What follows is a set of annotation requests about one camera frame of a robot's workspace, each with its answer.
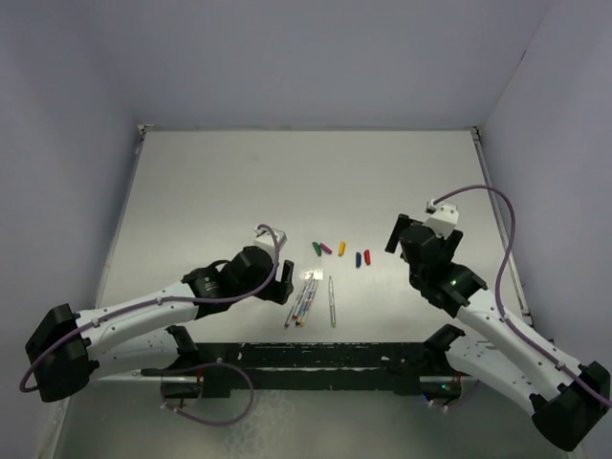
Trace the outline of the magenta marker pen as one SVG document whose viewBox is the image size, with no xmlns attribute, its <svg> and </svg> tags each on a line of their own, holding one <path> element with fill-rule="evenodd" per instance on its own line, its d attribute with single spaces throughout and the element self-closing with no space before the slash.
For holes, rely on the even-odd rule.
<svg viewBox="0 0 612 459">
<path fill-rule="evenodd" d="M 298 303 L 298 301 L 299 301 L 299 299 L 301 297 L 301 294 L 304 291 L 304 288 L 306 287 L 307 283 L 309 282 L 310 278 L 314 278 L 314 275 L 312 273 L 308 273 L 308 275 L 304 279 L 304 282 L 302 283 L 302 286 L 300 287 L 300 289 L 299 289 L 299 291 L 297 293 L 295 301 L 294 301 L 294 303 L 293 303 L 293 305 L 292 305 L 292 307 L 291 307 L 291 309 L 289 311 L 289 314 L 287 315 L 287 317 L 285 319 L 285 322 L 284 322 L 284 327 L 285 328 L 288 328 L 291 325 L 291 323 L 292 323 L 292 316 L 293 316 L 293 313 L 295 312 L 295 308 L 297 306 L 297 303 Z"/>
</svg>

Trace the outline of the red marker pen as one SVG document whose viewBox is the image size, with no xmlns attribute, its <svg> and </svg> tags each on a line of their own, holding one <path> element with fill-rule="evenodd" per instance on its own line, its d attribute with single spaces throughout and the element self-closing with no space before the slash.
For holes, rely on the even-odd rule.
<svg viewBox="0 0 612 459">
<path fill-rule="evenodd" d="M 304 306 L 304 304 L 306 302 L 308 293 L 310 293 L 310 290 L 311 290 L 311 287 L 312 287 L 313 283 L 314 283 L 314 279 L 310 278 L 309 282 L 307 283 L 306 287 L 304 288 L 304 291 L 301 294 L 301 297 L 300 297 L 300 299 L 299 299 L 299 301 L 297 303 L 297 306 L 295 308 L 295 312 L 293 313 L 293 316 L 292 316 L 292 320 L 297 320 L 297 318 L 298 318 L 300 312 L 302 311 L 302 308 L 303 308 L 303 306 Z"/>
</svg>

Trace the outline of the magenta pen cap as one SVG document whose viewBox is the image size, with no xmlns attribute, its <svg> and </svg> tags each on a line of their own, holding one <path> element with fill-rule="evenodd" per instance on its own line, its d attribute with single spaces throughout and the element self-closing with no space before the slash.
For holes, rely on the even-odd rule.
<svg viewBox="0 0 612 459">
<path fill-rule="evenodd" d="M 327 254 L 331 254 L 332 253 L 332 250 L 328 246 L 326 246 L 325 244 L 319 243 L 318 245 L 319 245 L 319 247 L 321 248 L 321 250 L 323 252 L 325 252 Z"/>
</svg>

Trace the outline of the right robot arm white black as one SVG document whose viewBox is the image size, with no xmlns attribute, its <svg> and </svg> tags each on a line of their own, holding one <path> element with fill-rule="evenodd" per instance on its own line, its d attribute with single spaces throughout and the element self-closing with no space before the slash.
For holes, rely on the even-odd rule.
<svg viewBox="0 0 612 459">
<path fill-rule="evenodd" d="M 449 325 L 449 338 L 426 349 L 426 366 L 436 374 L 453 368 L 473 376 L 521 407 L 555 447 L 575 450 L 610 408 L 609 371 L 596 361 L 585 364 L 571 357 L 499 307 L 486 282 L 452 260 L 462 231 L 440 234 L 435 225 L 435 218 L 419 222 L 401 214 L 385 249 L 402 252 L 408 282 L 422 298 L 491 347 L 480 347 Z"/>
</svg>

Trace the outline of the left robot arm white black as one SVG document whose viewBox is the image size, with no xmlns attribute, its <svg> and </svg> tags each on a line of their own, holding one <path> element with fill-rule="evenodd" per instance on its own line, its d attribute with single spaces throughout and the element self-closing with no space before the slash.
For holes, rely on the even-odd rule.
<svg viewBox="0 0 612 459">
<path fill-rule="evenodd" d="M 25 345 L 30 367 L 19 384 L 45 403 L 89 382 L 132 370 L 185 375 L 203 362 L 186 324 L 221 314 L 251 296 L 283 305 L 295 264 L 247 246 L 231 260 L 197 268 L 170 286 L 120 305 L 75 312 L 52 308 Z"/>
</svg>

